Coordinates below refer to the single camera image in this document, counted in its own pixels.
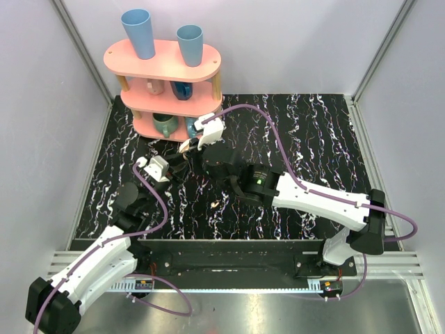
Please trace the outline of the white earbuds charging case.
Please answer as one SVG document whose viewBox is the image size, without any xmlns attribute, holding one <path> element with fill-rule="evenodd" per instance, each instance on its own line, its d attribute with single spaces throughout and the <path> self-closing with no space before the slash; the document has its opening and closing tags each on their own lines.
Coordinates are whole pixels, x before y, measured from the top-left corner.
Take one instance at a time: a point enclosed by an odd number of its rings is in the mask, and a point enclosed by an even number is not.
<svg viewBox="0 0 445 334">
<path fill-rule="evenodd" d="M 179 146 L 178 153 L 185 154 L 190 150 L 194 150 L 197 147 L 198 143 L 199 143 L 198 138 L 189 138 Z"/>
</svg>

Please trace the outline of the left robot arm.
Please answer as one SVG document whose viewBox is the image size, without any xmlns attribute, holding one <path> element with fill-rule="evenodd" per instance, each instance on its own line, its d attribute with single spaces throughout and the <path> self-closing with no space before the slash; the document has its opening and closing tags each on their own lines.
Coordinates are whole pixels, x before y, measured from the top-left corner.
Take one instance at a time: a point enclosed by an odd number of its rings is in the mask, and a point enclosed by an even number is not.
<svg viewBox="0 0 445 334">
<path fill-rule="evenodd" d="M 96 241 L 50 279 L 31 283 L 25 317 L 34 333 L 73 333 L 86 310 L 113 284 L 153 269 L 149 248 L 139 239 L 168 222 L 161 192 L 187 165 L 181 153 L 136 161 L 133 173 L 140 184 L 126 182 L 118 188 L 114 217 Z"/>
</svg>

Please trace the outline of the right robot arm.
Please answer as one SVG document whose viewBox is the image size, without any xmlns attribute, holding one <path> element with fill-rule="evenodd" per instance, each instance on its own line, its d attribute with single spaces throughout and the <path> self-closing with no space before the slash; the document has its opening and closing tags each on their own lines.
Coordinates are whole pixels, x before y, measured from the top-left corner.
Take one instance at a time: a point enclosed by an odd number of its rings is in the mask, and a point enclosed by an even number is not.
<svg viewBox="0 0 445 334">
<path fill-rule="evenodd" d="M 348 193 L 310 182 L 294 182 L 288 172 L 243 160 L 239 152 L 224 143 L 205 148 L 204 172 L 227 185 L 241 202 L 254 207 L 295 209 L 327 218 L 342 225 L 340 232 L 326 239 L 316 258 L 316 268 L 331 276 L 344 262 L 359 253 L 381 255 L 385 238 L 385 195 Z"/>
</svg>

